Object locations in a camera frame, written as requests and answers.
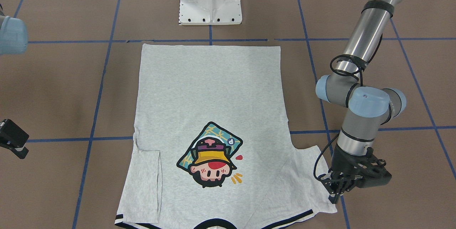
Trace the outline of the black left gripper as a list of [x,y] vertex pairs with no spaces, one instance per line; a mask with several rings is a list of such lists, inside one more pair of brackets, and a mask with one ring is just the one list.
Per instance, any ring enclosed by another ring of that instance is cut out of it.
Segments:
[[332,166],[327,174],[321,175],[321,183],[329,192],[329,201],[337,204],[340,196],[353,188],[383,186],[390,182],[392,175],[386,170],[386,162],[367,148],[362,156],[345,152],[339,146],[334,148]]

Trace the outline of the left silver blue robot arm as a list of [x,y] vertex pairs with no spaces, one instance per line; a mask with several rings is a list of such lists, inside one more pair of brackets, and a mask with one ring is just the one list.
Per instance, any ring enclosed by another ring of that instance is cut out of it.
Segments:
[[332,204],[355,187],[383,186],[392,178],[386,161],[374,155],[373,145],[381,125],[398,117],[407,99],[396,88],[366,84],[364,75],[402,1],[367,0],[343,52],[330,61],[331,74],[316,83],[319,99],[347,109],[339,133],[327,144],[335,143],[331,166],[325,174],[315,175]]

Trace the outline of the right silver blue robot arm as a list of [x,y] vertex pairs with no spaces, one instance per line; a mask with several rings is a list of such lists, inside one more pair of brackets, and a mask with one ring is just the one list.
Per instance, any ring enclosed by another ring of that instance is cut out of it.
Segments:
[[[0,54],[16,55],[25,53],[28,46],[28,31],[25,23],[8,15],[5,15],[0,6]],[[0,124],[0,146],[10,150],[20,159],[24,159],[29,150],[25,144],[29,135],[21,129],[13,120],[4,119]]]

